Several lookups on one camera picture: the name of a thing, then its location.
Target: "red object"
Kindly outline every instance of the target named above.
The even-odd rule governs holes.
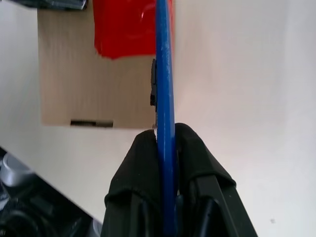
[[[156,53],[155,0],[93,0],[94,46],[101,56]]]

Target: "black fabric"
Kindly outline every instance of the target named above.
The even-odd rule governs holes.
[[[177,123],[175,129],[180,166],[180,187],[185,188],[192,179],[206,175],[216,175],[221,186],[236,185],[228,172],[189,126]]]
[[[114,175],[105,205],[115,197],[135,193],[160,213],[160,184],[156,136],[147,130],[136,136]]]

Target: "black object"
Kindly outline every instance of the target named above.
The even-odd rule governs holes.
[[[199,136],[178,123],[177,226],[180,237],[256,237],[236,183]],[[153,130],[139,134],[105,197],[101,237],[160,237],[159,164]]]
[[[38,176],[20,186],[1,180],[10,200],[0,212],[0,237],[84,237],[91,217]]]
[[[87,0],[11,0],[30,8],[56,10],[85,10]]]

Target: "cardboard box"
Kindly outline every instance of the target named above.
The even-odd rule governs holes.
[[[100,57],[94,48],[93,7],[38,11],[41,116],[45,125],[71,121],[151,128],[154,56]]]

